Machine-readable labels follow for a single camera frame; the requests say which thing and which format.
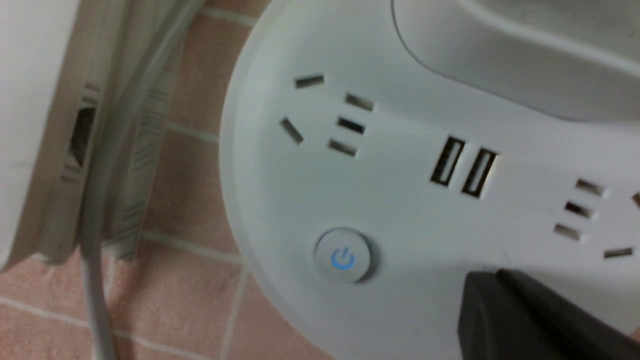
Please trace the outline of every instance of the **pink tile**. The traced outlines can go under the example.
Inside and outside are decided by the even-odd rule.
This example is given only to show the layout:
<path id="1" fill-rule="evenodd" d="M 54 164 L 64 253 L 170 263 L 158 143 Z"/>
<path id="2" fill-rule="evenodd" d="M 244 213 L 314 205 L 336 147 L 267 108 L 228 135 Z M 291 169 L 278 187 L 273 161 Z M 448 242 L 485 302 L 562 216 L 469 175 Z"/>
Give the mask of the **pink tile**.
<path id="1" fill-rule="evenodd" d="M 108 260 L 102 264 L 106 273 Z M 0 296 L 53 313 L 86 319 L 78 251 L 61 266 L 27 259 L 0 274 Z"/>
<path id="2" fill-rule="evenodd" d="M 118 360 L 185 360 L 185 357 L 145 347 L 128 338 L 115 338 Z"/>
<path id="3" fill-rule="evenodd" d="M 0 304 L 0 359 L 89 360 L 89 330 Z"/>
<path id="4" fill-rule="evenodd" d="M 206 6 L 250 17 L 259 17 L 269 3 L 270 0 L 208 0 Z"/>
<path id="5" fill-rule="evenodd" d="M 199 15 L 187 33 L 169 120 L 218 133 L 231 73 L 251 28 Z"/>
<path id="6" fill-rule="evenodd" d="M 222 201 L 215 143 L 167 131 L 145 228 L 238 253 Z"/>
<path id="7" fill-rule="evenodd" d="M 229 360 L 329 360 L 271 306 L 253 277 L 244 290 Z"/>
<path id="8" fill-rule="evenodd" d="M 217 357 L 240 266 L 143 241 L 119 263 L 109 294 L 112 326 L 152 343 Z"/>

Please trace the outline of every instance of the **power button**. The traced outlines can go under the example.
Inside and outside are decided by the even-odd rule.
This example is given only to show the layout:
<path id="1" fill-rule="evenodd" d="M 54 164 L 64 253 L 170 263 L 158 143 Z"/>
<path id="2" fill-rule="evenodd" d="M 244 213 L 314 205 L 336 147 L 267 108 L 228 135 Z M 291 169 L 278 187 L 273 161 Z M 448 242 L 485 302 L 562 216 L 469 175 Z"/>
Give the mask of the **power button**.
<path id="1" fill-rule="evenodd" d="M 314 263 L 316 270 L 332 282 L 357 282 L 369 270 L 371 253 L 362 234 L 341 227 L 320 238 L 314 252 Z"/>

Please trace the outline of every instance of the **blue power icon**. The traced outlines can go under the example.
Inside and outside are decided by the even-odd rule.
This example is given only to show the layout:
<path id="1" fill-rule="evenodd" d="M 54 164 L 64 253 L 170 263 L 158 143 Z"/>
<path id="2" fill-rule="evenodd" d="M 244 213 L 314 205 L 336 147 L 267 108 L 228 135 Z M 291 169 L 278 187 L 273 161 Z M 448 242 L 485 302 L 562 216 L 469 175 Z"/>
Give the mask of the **blue power icon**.
<path id="1" fill-rule="evenodd" d="M 342 249 L 342 255 L 338 258 L 340 249 L 335 249 L 331 255 L 331 264 L 339 270 L 349 270 L 356 263 L 356 257 L 349 253 L 349 248 Z"/>

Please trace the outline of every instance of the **tile floor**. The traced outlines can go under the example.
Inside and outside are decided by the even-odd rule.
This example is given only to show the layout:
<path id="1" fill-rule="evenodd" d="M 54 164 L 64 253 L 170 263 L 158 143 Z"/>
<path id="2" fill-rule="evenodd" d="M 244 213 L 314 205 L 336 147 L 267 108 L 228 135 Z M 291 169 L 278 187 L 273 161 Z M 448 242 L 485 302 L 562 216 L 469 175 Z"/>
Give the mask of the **tile floor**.
<path id="1" fill-rule="evenodd" d="M 120 360 L 325 360 L 243 266 L 223 209 L 218 128 L 236 58 L 268 0 L 209 0 L 184 41 L 133 263 L 104 262 Z M 79 258 L 0 275 L 0 359 L 92 358 Z"/>

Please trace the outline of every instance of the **gray cable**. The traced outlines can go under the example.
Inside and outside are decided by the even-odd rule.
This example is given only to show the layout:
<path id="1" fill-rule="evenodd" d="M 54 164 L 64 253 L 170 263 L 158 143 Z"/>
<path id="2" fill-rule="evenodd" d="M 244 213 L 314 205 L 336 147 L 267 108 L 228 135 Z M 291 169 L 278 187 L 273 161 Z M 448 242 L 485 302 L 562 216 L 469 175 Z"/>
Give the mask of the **gray cable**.
<path id="1" fill-rule="evenodd" d="M 89 171 L 80 219 L 82 282 L 89 326 L 98 360 L 116 360 L 109 326 L 109 313 L 102 289 L 101 225 L 108 188 L 125 149 L 127 135 L 136 125 L 136 116 L 160 75 L 172 50 L 179 43 L 205 0 L 178 0 L 156 33 L 145 56 L 136 67 L 121 98 L 109 112 L 99 146 Z"/>

